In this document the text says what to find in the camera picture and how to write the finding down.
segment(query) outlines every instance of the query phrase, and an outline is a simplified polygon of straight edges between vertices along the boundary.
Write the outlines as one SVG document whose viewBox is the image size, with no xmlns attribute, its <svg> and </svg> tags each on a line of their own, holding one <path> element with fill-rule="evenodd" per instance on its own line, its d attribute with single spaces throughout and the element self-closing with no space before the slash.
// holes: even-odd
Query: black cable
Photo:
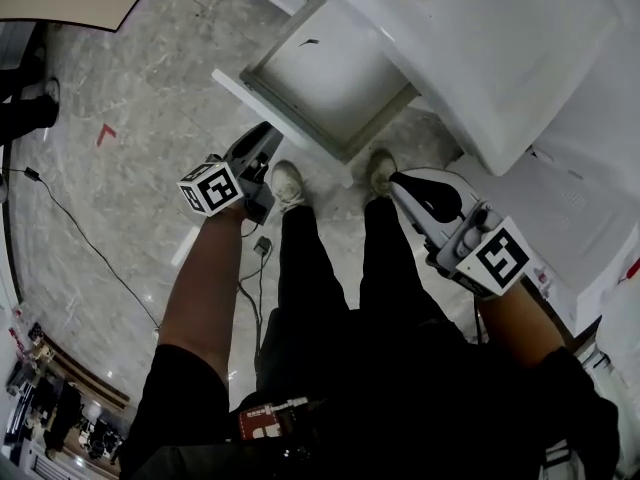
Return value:
<svg viewBox="0 0 640 480">
<path fill-rule="evenodd" d="M 242 235 L 242 238 L 248 238 L 251 235 L 253 235 L 256 232 L 256 229 L 258 229 L 258 223 L 256 222 L 256 225 L 253 227 L 253 229 L 251 231 L 249 231 L 246 235 Z"/>
<path fill-rule="evenodd" d="M 238 281 L 238 291 L 242 293 L 242 295 L 244 295 L 249 300 L 249 303 L 251 304 L 251 309 L 253 310 L 253 317 L 256 321 L 256 344 L 255 344 L 255 351 L 253 353 L 253 367 L 256 370 L 256 372 L 258 371 L 258 359 L 260 358 L 260 344 L 262 341 L 262 322 L 263 322 L 262 273 L 264 271 L 264 267 L 267 266 L 267 262 L 269 261 L 269 258 L 271 257 L 272 252 L 273 252 L 273 245 L 269 247 L 269 252 L 266 255 L 263 254 L 262 257 L 260 258 L 260 268 L 256 270 L 253 274 L 245 276 Z M 251 279 L 252 277 L 258 274 L 260 274 L 260 280 L 259 280 L 260 298 L 258 299 L 258 304 L 256 304 L 256 301 L 253 300 L 253 297 L 249 295 L 247 290 L 245 290 L 244 286 L 242 285 L 242 282 L 246 281 L 247 279 Z"/>
<path fill-rule="evenodd" d="M 14 172 L 22 172 L 24 174 L 27 174 L 27 171 L 25 170 L 21 170 L 21 169 L 6 169 L 7 171 L 14 171 Z M 111 271 L 111 273 L 114 275 L 114 277 L 120 281 L 122 283 L 122 286 L 124 286 L 127 291 L 133 295 L 133 297 L 138 301 L 138 304 L 140 304 L 140 306 L 142 306 L 142 309 L 145 310 L 145 312 L 147 313 L 147 315 L 149 316 L 149 318 L 151 318 L 151 321 L 155 324 L 156 327 L 158 327 L 158 322 L 156 322 L 156 319 L 153 318 L 153 316 L 151 315 L 151 313 L 149 312 L 149 310 L 147 309 L 147 307 L 142 303 L 142 301 L 138 298 L 138 296 L 133 292 L 133 290 L 131 288 L 129 288 L 129 285 L 127 285 L 127 283 L 124 282 L 124 280 L 118 275 L 116 274 L 116 271 L 113 269 L 113 267 L 111 266 L 111 264 L 109 263 L 109 260 L 98 250 L 96 249 L 96 247 L 91 243 L 91 241 L 87 238 L 87 235 L 84 234 L 84 232 L 82 231 L 82 229 L 80 228 L 80 225 L 78 224 L 78 222 L 76 221 L 76 219 L 74 219 L 73 215 L 71 215 L 67 209 L 62 206 L 55 197 L 53 197 L 53 194 L 51 193 L 51 190 L 49 189 L 49 185 L 47 185 L 45 183 L 45 181 L 39 177 L 37 179 L 34 179 L 34 181 L 39 181 L 40 183 L 42 183 L 44 185 L 44 187 L 47 189 L 47 193 L 49 194 L 49 197 L 51 198 L 51 200 L 58 205 L 58 208 L 60 208 L 64 213 L 67 214 L 67 216 L 71 219 L 71 222 L 73 222 L 76 226 L 76 228 L 78 228 L 78 231 L 80 232 L 80 234 L 82 235 L 82 238 L 84 238 L 85 242 L 87 242 L 87 244 L 89 244 L 89 247 L 91 247 L 98 256 L 100 256 L 100 258 L 102 258 L 102 260 L 105 262 L 105 264 L 107 265 L 107 267 L 109 267 L 109 270 Z"/>
<path fill-rule="evenodd" d="M 273 252 L 273 245 L 269 248 L 269 254 L 267 254 L 267 259 L 264 262 L 265 267 L 267 266 L 269 258 L 271 258 L 271 253 L 272 252 Z M 252 277 L 257 276 L 260 273 L 261 268 L 256 270 L 253 274 L 249 274 L 248 276 L 244 276 L 243 278 L 240 279 L 240 282 L 242 283 L 243 281 L 247 281 L 248 279 L 251 279 Z"/>
<path fill-rule="evenodd" d="M 260 329 L 262 329 L 262 322 L 264 322 L 262 318 L 262 273 L 264 272 L 264 254 L 260 258 L 260 280 L 258 281 L 258 287 L 260 288 L 260 297 L 258 298 L 258 316 L 260 316 Z"/>
<path fill-rule="evenodd" d="M 238 290 L 242 295 L 244 295 L 249 302 L 251 303 L 251 308 L 253 309 L 253 317 L 256 320 L 256 346 L 253 353 L 253 368 L 257 372 L 258 371 L 258 358 L 260 357 L 260 338 L 262 337 L 262 322 L 260 321 L 260 315 L 258 313 L 258 308 L 256 307 L 256 302 L 253 300 L 253 297 L 249 295 L 247 290 L 244 289 L 242 284 L 238 282 Z"/>
</svg>

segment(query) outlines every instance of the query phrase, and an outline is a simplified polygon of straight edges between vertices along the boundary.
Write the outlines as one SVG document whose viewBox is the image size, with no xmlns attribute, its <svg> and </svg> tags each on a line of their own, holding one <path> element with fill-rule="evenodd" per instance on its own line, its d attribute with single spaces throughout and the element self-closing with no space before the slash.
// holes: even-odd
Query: plug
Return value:
<svg viewBox="0 0 640 480">
<path fill-rule="evenodd" d="M 27 167 L 24 170 L 24 175 L 33 181 L 41 181 L 40 173 L 38 173 L 38 171 L 34 171 L 31 167 Z"/>
<path fill-rule="evenodd" d="M 260 238 L 258 238 L 258 241 L 253 247 L 253 250 L 264 258 L 271 250 L 271 247 L 273 247 L 273 245 L 271 244 L 271 240 L 269 240 L 266 236 L 261 236 Z"/>
</svg>

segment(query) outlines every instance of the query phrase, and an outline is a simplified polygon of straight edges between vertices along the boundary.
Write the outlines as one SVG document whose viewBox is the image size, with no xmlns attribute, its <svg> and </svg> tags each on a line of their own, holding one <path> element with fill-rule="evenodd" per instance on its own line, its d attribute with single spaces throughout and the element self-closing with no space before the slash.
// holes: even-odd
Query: white sneaker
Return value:
<svg viewBox="0 0 640 480">
<path fill-rule="evenodd" d="M 60 105 L 60 82 L 57 78 L 50 78 L 44 86 L 44 93 L 49 96 L 56 105 Z"/>
<path fill-rule="evenodd" d="M 367 167 L 367 181 L 375 195 L 391 197 L 389 177 L 397 170 L 396 161 L 386 149 L 379 149 L 371 155 Z"/>
<path fill-rule="evenodd" d="M 286 160 L 276 164 L 271 175 L 271 190 L 280 201 L 282 213 L 307 204 L 302 195 L 303 185 L 302 176 L 295 165 Z"/>
</svg>

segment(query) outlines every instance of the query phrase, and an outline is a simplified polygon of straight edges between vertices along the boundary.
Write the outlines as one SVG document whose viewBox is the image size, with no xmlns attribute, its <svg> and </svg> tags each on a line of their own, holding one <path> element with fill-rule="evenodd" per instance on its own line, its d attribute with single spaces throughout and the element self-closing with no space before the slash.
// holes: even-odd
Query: open drawer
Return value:
<svg viewBox="0 0 640 480">
<path fill-rule="evenodd" d="M 348 186 L 348 163 L 417 95 L 339 6 L 310 0 L 276 45 L 233 79 L 213 77 Z"/>
</svg>

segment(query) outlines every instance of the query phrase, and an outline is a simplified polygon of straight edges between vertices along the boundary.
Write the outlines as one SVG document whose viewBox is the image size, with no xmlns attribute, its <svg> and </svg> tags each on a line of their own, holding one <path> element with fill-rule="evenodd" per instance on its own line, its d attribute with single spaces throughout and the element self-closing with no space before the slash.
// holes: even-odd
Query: marble floor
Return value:
<svg viewBox="0 0 640 480">
<path fill-rule="evenodd" d="M 50 25 L 48 71 L 61 82 L 58 123 L 14 142 L 12 167 L 36 169 L 89 239 L 162 319 L 189 238 L 202 220 L 175 182 L 208 153 L 224 153 L 259 122 L 211 79 L 237 73 L 287 21 L 265 0 L 140 0 L 118 33 Z M 104 125 L 106 135 L 97 145 Z M 372 149 L 385 146 L 401 168 L 444 166 L 458 148 L 433 115 L 405 110 L 353 162 L 358 179 Z M 358 307 L 365 189 L 346 190 L 283 143 L 308 181 L 319 230 L 348 303 Z M 20 174 L 10 181 L 11 226 L 25 314 L 96 375 L 136 404 L 151 364 L 154 323 L 86 245 L 45 188 Z M 246 231 L 251 223 L 246 223 Z M 265 235 L 264 307 L 276 304 L 281 216 L 245 240 L 242 273 L 259 266 L 252 251 Z M 406 222 L 424 286 L 470 337 L 471 298 L 424 265 L 420 237 Z M 257 279 L 247 282 L 254 296 Z M 231 405 L 254 388 L 255 328 L 239 298 L 230 364 Z"/>
</svg>

